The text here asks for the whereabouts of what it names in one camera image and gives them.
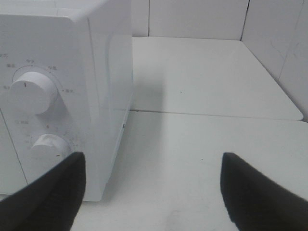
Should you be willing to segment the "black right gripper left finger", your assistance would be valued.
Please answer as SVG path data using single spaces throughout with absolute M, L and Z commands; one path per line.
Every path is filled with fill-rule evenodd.
M 0 203 L 2 231 L 69 231 L 86 188 L 85 156 L 67 158 Z

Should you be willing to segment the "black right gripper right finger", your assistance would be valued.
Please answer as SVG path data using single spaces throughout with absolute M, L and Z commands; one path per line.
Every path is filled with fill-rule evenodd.
M 308 202 L 234 153 L 224 153 L 221 194 L 240 231 L 306 231 Z

